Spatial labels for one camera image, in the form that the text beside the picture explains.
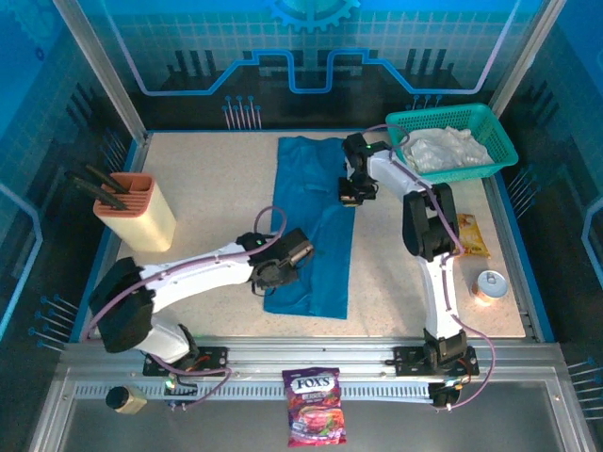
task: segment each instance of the plastic basket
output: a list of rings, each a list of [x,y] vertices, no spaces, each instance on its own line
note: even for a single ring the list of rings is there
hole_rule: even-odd
[[[446,169],[421,174],[434,184],[490,177],[503,167],[515,165],[519,159],[509,136],[488,105],[439,106],[425,110],[390,113],[385,118],[385,122],[401,125],[408,132],[417,129],[444,129],[447,126],[458,130],[469,129],[473,138],[486,147],[494,161],[494,164],[490,165]],[[394,145],[400,143],[402,139],[400,130],[392,127],[388,129],[388,133]],[[402,162],[406,163],[402,149],[398,149],[397,155]]]

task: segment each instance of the blue cloth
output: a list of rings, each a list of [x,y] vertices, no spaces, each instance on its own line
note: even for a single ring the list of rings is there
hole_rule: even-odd
[[[269,313],[341,318],[348,316],[348,279],[354,209],[339,201],[338,178],[346,176],[342,139],[281,137],[274,187],[274,205],[285,210],[285,232],[307,235],[315,255],[300,278],[266,296]],[[281,216],[272,215],[272,231]]]

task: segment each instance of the jar lid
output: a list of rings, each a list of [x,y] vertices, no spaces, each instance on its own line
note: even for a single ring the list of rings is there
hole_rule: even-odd
[[[130,392],[123,386],[116,386],[111,388],[105,397],[105,403],[109,408],[117,410],[122,408],[128,401]]]
[[[478,287],[484,295],[492,299],[504,297],[509,291],[507,280],[500,273],[493,270],[486,270],[480,273]]]

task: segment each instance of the white tabletop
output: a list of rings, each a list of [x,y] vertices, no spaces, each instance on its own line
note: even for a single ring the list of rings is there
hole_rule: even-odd
[[[176,216],[175,236],[166,252],[133,253],[122,244],[119,257],[133,256],[139,265],[171,262],[215,250],[251,231],[256,214],[272,204],[278,138],[300,135],[324,139],[347,134],[153,134],[143,171],[156,178]],[[509,280],[481,180],[450,186],[457,212],[476,216],[492,254],[490,259],[455,259],[460,317],[492,337],[524,337],[513,288],[488,307],[479,305],[469,292],[485,269],[496,270]],[[262,230],[269,230],[269,214],[260,224]],[[376,201],[357,208],[346,320],[269,314],[262,303],[248,284],[242,284],[183,299],[162,313],[199,336],[422,337],[425,296],[416,259],[401,240],[398,200],[381,189]]]

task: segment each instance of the snack packet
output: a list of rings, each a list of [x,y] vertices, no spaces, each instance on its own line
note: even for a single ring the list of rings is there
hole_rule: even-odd
[[[289,447],[345,444],[339,369],[284,370]]]
[[[459,221],[459,239],[464,248],[462,256],[483,256],[490,257],[490,251],[486,248],[481,238],[480,228],[475,216],[469,214],[458,214]]]

